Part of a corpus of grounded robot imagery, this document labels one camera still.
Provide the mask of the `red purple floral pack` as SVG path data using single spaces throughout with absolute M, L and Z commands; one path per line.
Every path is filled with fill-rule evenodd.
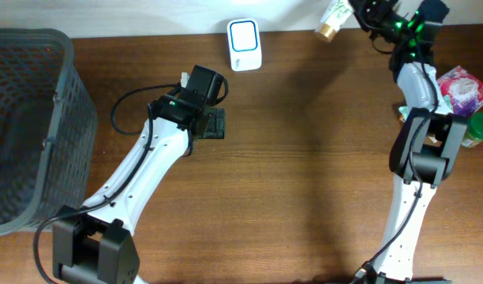
M 483 107 L 483 82 L 462 66 L 451 69 L 437 82 L 455 114 L 469 117 Z

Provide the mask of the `green lid jar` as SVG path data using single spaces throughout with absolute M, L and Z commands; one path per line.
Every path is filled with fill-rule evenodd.
M 462 139 L 462 146 L 473 148 L 481 142 L 483 142 L 483 112 L 477 112 L 469 118 L 467 130 Z

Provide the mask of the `white tube gold cap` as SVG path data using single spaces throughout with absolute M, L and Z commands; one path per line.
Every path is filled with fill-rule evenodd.
M 330 43 L 353 13 L 348 0 L 331 0 L 314 33 L 319 39 Z

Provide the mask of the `teal wet wipes pack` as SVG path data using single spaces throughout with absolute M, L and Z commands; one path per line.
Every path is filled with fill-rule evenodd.
M 453 110 L 453 106 L 451 104 L 451 98 L 449 95 L 445 95 L 443 97 L 444 99 L 444 103 L 447 105 L 447 107 L 450 109 L 450 110 Z M 400 116 L 399 116 L 399 120 L 401 122 L 405 122 L 406 121 L 406 118 L 408 117 L 409 113 L 410 113 L 410 110 L 407 106 L 401 106 L 399 109 L 398 109 L 399 113 L 400 113 Z

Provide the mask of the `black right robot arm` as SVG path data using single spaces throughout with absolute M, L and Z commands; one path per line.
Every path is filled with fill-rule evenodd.
M 393 44 L 389 69 L 410 111 L 389 156 L 393 198 L 382 245 L 352 281 L 412 283 L 425 213 L 437 187 L 450 176 L 467 129 L 467 119 L 444 102 L 433 61 L 432 45 L 450 9 L 441 0 L 424 0 L 406 19 L 395 12 L 394 1 L 350 4 L 370 39 Z

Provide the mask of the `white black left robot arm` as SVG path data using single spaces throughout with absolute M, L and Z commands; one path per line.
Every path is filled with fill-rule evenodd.
M 197 139 L 221 139 L 227 79 L 196 65 L 146 106 L 137 141 L 110 178 L 79 208 L 63 206 L 51 220 L 52 283 L 142 283 L 133 240 L 140 216 L 173 164 Z

